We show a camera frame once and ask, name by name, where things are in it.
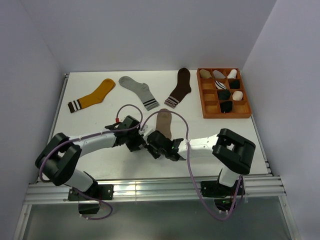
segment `wooden tray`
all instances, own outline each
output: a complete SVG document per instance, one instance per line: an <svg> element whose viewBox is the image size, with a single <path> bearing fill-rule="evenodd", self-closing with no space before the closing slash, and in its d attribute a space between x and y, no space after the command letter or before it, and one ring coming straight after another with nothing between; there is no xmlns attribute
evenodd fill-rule
<svg viewBox="0 0 320 240"><path fill-rule="evenodd" d="M199 71L205 69L210 72L212 78L201 78ZM228 79L227 76L232 69L236 69L236 79L240 80L239 89L230 89L229 83L232 83L236 79ZM218 70L226 78L216 79L214 78L213 71ZM240 76L238 68L198 68L196 72L198 79L202 114L204 119L247 119L251 116L251 108L248 101L248 97L245 91L243 81ZM228 100L219 100L218 92L223 91L216 88L215 80L223 83L231 92L231 96ZM235 91L241 91L243 93L243 99L241 101L235 101L232 99L232 95ZM225 101L232 101L232 111L228 113L221 112L220 103Z"/></svg>

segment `mustard yellow sock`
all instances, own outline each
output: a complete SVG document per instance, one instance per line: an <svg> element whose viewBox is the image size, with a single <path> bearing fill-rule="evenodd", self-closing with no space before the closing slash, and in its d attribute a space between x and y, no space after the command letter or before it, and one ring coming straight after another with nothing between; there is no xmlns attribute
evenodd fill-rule
<svg viewBox="0 0 320 240"><path fill-rule="evenodd" d="M94 104L102 103L106 95L115 87L115 85L115 82L110 78L103 80L100 86L98 86L93 93L77 100L70 101L68 103L70 113L74 113L80 109L85 109Z"/></svg>

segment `sock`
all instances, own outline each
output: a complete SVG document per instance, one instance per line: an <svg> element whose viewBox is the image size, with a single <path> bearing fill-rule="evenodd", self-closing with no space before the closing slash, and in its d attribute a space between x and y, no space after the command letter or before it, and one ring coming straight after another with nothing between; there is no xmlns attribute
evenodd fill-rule
<svg viewBox="0 0 320 240"><path fill-rule="evenodd" d="M106 95L115 87L115 85L115 82L110 78L103 80L100 86L98 86L93 93L77 100L70 101L68 103L70 113L74 113L80 109L85 109L94 104L102 103Z"/></svg>
<svg viewBox="0 0 320 240"><path fill-rule="evenodd" d="M188 93L191 93L190 72L184 67L178 71L176 87L164 101L164 104L174 109Z"/></svg>
<svg viewBox="0 0 320 240"><path fill-rule="evenodd" d="M226 85L224 85L222 82L214 80L214 83L217 89L223 89L223 90L227 89Z"/></svg>
<svg viewBox="0 0 320 240"><path fill-rule="evenodd" d="M231 96L231 92L229 90L218 91L218 99L221 100L228 100Z"/></svg>
<svg viewBox="0 0 320 240"><path fill-rule="evenodd" d="M162 133L166 138L171 139L171 112L159 112L156 116L156 127L155 130L158 130L160 133Z"/></svg>
<svg viewBox="0 0 320 240"><path fill-rule="evenodd" d="M119 79L119 84L137 94L141 102L143 103L144 107L150 111L159 106L159 103L152 95L149 90L149 86L145 83L136 82L129 76L122 76Z"/></svg>
<svg viewBox="0 0 320 240"><path fill-rule="evenodd" d="M201 69L199 73L202 79L212 79L211 73L208 70Z"/></svg>
<svg viewBox="0 0 320 240"><path fill-rule="evenodd" d="M232 94L232 99L235 101L241 101L243 97L244 97L244 94L242 91L235 91Z"/></svg>
<svg viewBox="0 0 320 240"><path fill-rule="evenodd" d="M232 69L231 72L229 73L229 75L226 77L227 79L235 79L237 77L237 70L236 69Z"/></svg>
<svg viewBox="0 0 320 240"><path fill-rule="evenodd" d="M224 101L222 103L220 103L220 109L221 109L221 113L225 114L225 113L230 113L232 111L232 101Z"/></svg>
<svg viewBox="0 0 320 240"><path fill-rule="evenodd" d="M240 88L240 80L236 79L233 82L229 83L230 89L239 89Z"/></svg>
<svg viewBox="0 0 320 240"><path fill-rule="evenodd" d="M225 79L226 76L223 75L221 72L219 72L218 70L214 70L213 71L213 76L215 79Z"/></svg>

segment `white rolled sock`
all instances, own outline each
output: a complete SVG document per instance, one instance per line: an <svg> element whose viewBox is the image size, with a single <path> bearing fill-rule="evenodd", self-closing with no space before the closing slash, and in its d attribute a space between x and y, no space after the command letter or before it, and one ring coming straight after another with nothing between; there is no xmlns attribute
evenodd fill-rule
<svg viewBox="0 0 320 240"><path fill-rule="evenodd" d="M237 77L237 70L232 69L229 75L227 76L228 79L235 79Z"/></svg>

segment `metal frame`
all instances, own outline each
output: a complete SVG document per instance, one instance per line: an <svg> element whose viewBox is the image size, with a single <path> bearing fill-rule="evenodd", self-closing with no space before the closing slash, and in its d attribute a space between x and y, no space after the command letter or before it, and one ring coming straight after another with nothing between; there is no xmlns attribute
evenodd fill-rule
<svg viewBox="0 0 320 240"><path fill-rule="evenodd" d="M283 216L286 221L286 225L289 230L289 234L292 240L301 240L294 215L291 212L291 209L288 204L286 196L279 196L280 205L282 208Z"/></svg>
<svg viewBox="0 0 320 240"><path fill-rule="evenodd" d="M57 110L55 112L52 128L48 141L52 138L61 102L65 94L69 73L64 75L64 82L59 97ZM258 129L251 116L255 132L262 150L268 174L247 175L244 177L245 190L247 197L279 197L283 215L287 223L289 234L293 240L300 240L300 235L296 227L293 215L290 211L286 192L279 176L273 176L268 163ZM198 188L201 181L217 180L217 177L196 177ZM145 202L145 201L168 201L168 200L195 200L198 199L194 186L188 177L180 178L161 178L161 179L141 179L141 180L102 180L99 184L113 184L113 199L109 203L115 202ZM32 205L48 204L78 204L94 203L95 201L68 201L69 187L55 186L52 183L37 182L28 186L20 218L18 220L14 240L22 240L27 227Z"/></svg>

